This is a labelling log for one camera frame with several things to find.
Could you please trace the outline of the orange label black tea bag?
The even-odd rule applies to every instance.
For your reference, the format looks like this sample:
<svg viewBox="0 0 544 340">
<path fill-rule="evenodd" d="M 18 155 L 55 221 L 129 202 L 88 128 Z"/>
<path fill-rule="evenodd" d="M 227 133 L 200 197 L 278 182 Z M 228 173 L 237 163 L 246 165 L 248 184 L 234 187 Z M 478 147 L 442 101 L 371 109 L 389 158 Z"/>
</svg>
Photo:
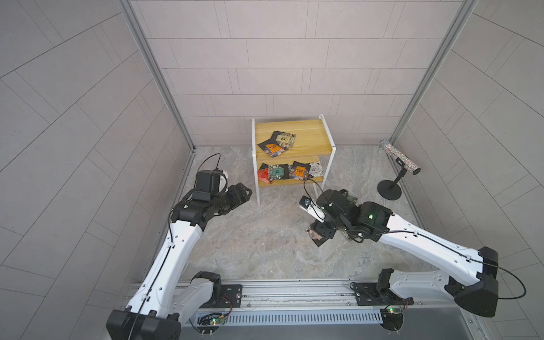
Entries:
<svg viewBox="0 0 544 340">
<path fill-rule="evenodd" d="M 276 140 L 273 138 L 268 139 L 262 143 L 259 143 L 258 146 L 270 157 L 278 157 L 283 154 L 288 149 L 282 147 Z"/>
</svg>

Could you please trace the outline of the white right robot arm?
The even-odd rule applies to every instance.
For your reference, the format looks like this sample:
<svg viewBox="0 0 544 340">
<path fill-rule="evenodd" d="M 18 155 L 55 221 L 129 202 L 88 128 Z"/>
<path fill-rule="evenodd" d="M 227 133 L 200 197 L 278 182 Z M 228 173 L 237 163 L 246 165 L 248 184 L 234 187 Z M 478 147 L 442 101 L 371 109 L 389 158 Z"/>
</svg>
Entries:
<svg viewBox="0 0 544 340">
<path fill-rule="evenodd" d="M 499 300 L 498 253 L 438 237 L 378 203 L 357 205 L 348 191 L 327 190 L 299 206 L 315 219 L 308 234 L 317 246 L 343 232 L 356 243 L 371 240 L 401 249 L 434 266 L 428 272 L 383 269 L 375 283 L 353 283 L 359 304 L 410 305 L 414 298 L 452 300 L 463 310 L 494 317 Z"/>
</svg>

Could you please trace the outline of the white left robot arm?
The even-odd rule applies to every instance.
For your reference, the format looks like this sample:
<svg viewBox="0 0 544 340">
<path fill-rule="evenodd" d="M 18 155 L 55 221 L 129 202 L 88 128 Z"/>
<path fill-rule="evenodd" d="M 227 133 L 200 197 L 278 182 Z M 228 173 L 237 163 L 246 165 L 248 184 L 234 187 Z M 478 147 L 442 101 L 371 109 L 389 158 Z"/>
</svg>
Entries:
<svg viewBox="0 0 544 340">
<path fill-rule="evenodd" d="M 179 339 L 181 328 L 196 311 L 220 298 L 221 279 L 201 272 L 178 296 L 179 278 L 209 220 L 249 201 L 244 184 L 197 194 L 190 190 L 172 209 L 161 250 L 138 291 L 124 310 L 113 310 L 106 329 L 112 339 Z"/>
</svg>

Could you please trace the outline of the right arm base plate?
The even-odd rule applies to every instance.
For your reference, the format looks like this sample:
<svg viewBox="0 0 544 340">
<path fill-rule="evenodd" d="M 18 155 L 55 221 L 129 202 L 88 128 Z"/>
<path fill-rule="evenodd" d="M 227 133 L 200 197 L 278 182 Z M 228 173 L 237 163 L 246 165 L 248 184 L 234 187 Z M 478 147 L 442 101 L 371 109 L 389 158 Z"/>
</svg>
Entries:
<svg viewBox="0 0 544 340">
<path fill-rule="evenodd" d="M 354 292 L 358 306 L 411 306 L 414 304 L 412 297 L 404 299 L 389 288 L 379 288 L 377 283 L 351 282 L 349 287 Z"/>
</svg>

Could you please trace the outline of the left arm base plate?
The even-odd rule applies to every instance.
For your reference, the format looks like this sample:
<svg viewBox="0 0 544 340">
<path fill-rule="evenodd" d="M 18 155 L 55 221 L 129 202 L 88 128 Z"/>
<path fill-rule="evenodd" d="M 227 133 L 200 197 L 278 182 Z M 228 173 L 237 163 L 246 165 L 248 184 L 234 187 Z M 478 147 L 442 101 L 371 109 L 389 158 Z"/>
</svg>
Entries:
<svg viewBox="0 0 544 340">
<path fill-rule="evenodd" d="M 241 306 L 241 300 L 243 296 L 243 285 L 240 284 L 222 284 L 221 291 L 216 297 L 210 299 L 207 303 L 203 304 L 201 308 L 238 308 Z"/>
</svg>

